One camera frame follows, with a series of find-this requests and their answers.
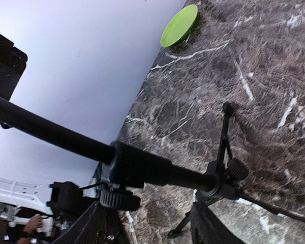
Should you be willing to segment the black tripod mic stand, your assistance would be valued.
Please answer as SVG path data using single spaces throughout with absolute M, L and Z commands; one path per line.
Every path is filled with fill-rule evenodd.
M 227 137 L 229 118 L 233 115 L 229 103 L 223 105 L 223 112 L 218 156 L 209 164 L 205 173 L 176 166 L 165 158 L 119 141 L 105 145 L 18 106 L 12 119 L 15 128 L 29 135 L 100 162 L 102 164 L 100 182 L 108 188 L 101 191 L 99 198 L 91 199 L 105 208 L 135 211 L 140 207 L 141 200 L 131 192 L 131 188 L 141 189 L 144 184 L 172 185 L 195 189 L 206 200 L 244 199 L 275 215 L 284 215 L 305 223 L 304 217 L 251 198 L 238 187 L 238 182 L 246 179 L 249 171 L 242 161 L 234 157 L 230 157 L 227 165 L 223 163 L 224 156 L 232 154 Z

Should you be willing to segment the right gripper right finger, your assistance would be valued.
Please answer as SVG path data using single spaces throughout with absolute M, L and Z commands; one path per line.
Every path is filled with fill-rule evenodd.
M 200 202 L 194 202 L 191 209 L 191 237 L 194 244 L 244 244 Z

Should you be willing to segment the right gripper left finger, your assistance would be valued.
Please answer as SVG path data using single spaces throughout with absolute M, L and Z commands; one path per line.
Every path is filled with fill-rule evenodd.
M 125 233 L 115 209 L 94 202 L 80 218 L 53 243 L 124 243 Z

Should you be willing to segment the green plate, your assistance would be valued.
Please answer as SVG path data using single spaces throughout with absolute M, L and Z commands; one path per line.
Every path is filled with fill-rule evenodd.
M 182 8 L 166 25 L 161 38 L 162 48 L 168 48 L 180 42 L 191 30 L 198 16 L 198 6 L 195 4 Z

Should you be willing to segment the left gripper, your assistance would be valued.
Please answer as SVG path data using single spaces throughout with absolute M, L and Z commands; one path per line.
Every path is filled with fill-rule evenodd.
M 14 125 L 12 115 L 16 106 L 9 100 L 26 69 L 27 60 L 23 51 L 0 34 L 0 125 Z

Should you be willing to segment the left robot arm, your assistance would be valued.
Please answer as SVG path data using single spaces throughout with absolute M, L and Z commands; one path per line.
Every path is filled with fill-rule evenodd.
M 27 55 L 0 34 L 0 97 L 9 101 L 23 72 Z M 71 182 L 28 185 L 0 178 L 0 203 L 73 221 L 94 202 Z

